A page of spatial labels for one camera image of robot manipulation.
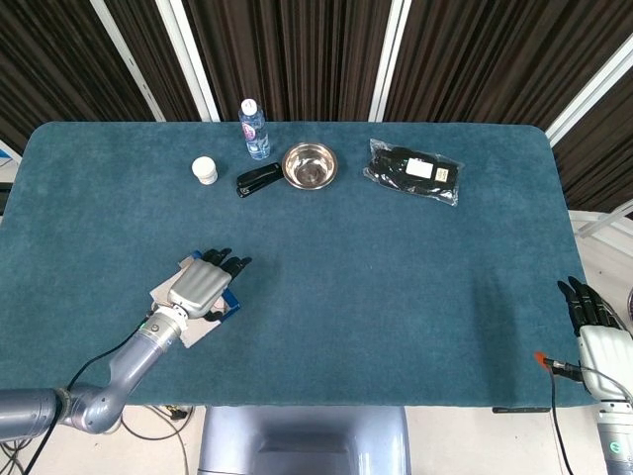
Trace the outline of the stainless steel bowl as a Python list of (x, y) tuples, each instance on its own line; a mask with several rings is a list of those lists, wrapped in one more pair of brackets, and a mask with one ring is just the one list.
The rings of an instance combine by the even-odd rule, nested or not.
[(333, 181), (338, 160), (336, 154), (322, 143), (300, 142), (287, 150), (281, 168), (291, 186), (316, 191)]

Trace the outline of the black garment in plastic bag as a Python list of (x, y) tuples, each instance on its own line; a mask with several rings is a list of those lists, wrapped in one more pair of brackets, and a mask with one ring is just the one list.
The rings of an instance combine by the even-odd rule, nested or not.
[(456, 207), (463, 164), (445, 155), (369, 140), (363, 175), (383, 187)]

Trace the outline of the white frame post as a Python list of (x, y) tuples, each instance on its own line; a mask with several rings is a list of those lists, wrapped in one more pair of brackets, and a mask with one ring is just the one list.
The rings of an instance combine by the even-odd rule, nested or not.
[(633, 33), (580, 89), (546, 130), (545, 135), (550, 147), (559, 143), (631, 68), (633, 68)]
[(183, 0), (154, 0), (200, 119), (221, 120)]
[(368, 121), (380, 123), (385, 118), (396, 64), (407, 25), (412, 0), (391, 0), (380, 61), (370, 103)]
[(142, 98), (156, 122), (165, 122), (166, 118), (160, 109), (151, 89), (149, 88), (141, 70), (139, 69), (133, 53), (129, 49), (115, 19), (113, 18), (104, 0), (89, 0), (100, 23), (104, 27), (108, 37), (125, 64), (128, 72), (134, 80)]

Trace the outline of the dark brown pleated curtain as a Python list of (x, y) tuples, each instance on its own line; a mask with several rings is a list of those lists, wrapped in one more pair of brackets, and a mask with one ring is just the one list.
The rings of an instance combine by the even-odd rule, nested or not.
[[(202, 121), (154, 0), (104, 0), (166, 121)], [(367, 121), (391, 0), (183, 0), (221, 121)], [(633, 0), (412, 0), (387, 122), (546, 132), (633, 33)], [(155, 121), (89, 0), (0, 0), (0, 140)], [(633, 68), (553, 147), (567, 204), (633, 199)]]

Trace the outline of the clear water bottle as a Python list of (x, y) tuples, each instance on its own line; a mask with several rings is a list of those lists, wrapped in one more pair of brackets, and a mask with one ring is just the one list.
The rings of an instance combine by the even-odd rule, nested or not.
[(246, 147), (255, 160), (263, 160), (270, 155), (270, 143), (266, 130), (263, 110), (254, 99), (244, 99), (238, 111)]

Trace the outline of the black stapler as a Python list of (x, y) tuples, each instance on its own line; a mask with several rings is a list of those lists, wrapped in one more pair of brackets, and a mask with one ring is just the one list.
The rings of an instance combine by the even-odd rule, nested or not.
[(252, 169), (236, 178), (236, 193), (245, 198), (283, 177), (281, 164), (277, 162)]

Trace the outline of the teal table cloth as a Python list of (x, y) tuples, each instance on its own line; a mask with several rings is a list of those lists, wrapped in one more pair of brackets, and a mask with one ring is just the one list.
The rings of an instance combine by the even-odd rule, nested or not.
[[(31, 135), (0, 222), (0, 389), (72, 377), (104, 385), (100, 355), (195, 250), (252, 261), (240, 310), (176, 344), (137, 404), (543, 407), (535, 353), (575, 362), (557, 283), (583, 268), (552, 150), (525, 125), (275, 123), (275, 154), (336, 154), (326, 188), (252, 168), (237, 123), (48, 123)], [(463, 164), (456, 207), (363, 175), (369, 140)], [(211, 157), (218, 179), (191, 164)]]

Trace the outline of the white metal frame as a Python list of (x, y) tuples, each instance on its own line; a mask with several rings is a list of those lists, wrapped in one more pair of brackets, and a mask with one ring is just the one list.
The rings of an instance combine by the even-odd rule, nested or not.
[(633, 256), (633, 199), (610, 213), (570, 210), (570, 220), (576, 223), (577, 238), (593, 238), (627, 255)]

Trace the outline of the blue rectangular box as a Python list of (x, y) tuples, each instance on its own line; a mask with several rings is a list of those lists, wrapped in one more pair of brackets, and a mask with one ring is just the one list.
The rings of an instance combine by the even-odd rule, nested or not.
[[(168, 304), (168, 291), (170, 290), (172, 285), (195, 260), (200, 259), (201, 257), (202, 253), (199, 250), (195, 250), (193, 253), (179, 262), (179, 271), (177, 271), (174, 275), (172, 275), (170, 278), (168, 278), (149, 292), (153, 300), (151, 309), (154, 309), (157, 305)], [(228, 288), (224, 289), (223, 293), (220, 295), (214, 305), (217, 305), (219, 307), (222, 301), (225, 301), (226, 305), (229, 307), (229, 310), (227, 311), (224, 319), (225, 321), (240, 309), (240, 303)], [(187, 329), (181, 333), (180, 339), (186, 348), (190, 348), (200, 339), (202, 339), (207, 333), (211, 332), (220, 324), (221, 323), (207, 322), (204, 318), (194, 320), (189, 319), (187, 321)]]

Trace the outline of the white and blue box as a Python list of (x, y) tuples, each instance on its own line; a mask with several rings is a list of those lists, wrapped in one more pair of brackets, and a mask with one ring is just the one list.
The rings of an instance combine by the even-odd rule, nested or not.
[(4, 141), (0, 140), (0, 170), (18, 169), (22, 156)]

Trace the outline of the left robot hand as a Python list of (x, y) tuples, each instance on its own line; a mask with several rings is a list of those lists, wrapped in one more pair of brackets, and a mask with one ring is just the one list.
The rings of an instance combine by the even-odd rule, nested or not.
[(229, 284), (252, 261), (228, 257), (230, 248), (211, 248), (195, 260), (168, 291), (168, 302), (182, 308), (189, 319), (200, 319)]

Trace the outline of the small white jar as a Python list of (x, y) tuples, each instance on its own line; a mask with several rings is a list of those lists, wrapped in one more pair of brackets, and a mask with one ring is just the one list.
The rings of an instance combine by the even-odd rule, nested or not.
[(192, 173), (203, 185), (212, 185), (218, 179), (215, 161), (209, 156), (199, 156), (191, 164)]

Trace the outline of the blue-grey robot torso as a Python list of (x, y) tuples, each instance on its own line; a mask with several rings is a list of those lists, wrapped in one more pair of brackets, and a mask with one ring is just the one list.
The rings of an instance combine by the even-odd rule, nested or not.
[(396, 406), (208, 407), (198, 475), (411, 475)]

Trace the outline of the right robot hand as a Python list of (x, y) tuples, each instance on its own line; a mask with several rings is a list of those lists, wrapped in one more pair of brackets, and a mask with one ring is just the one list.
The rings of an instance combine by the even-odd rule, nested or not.
[(598, 401), (633, 405), (633, 332), (586, 283), (570, 276), (557, 285), (568, 307), (588, 392)]

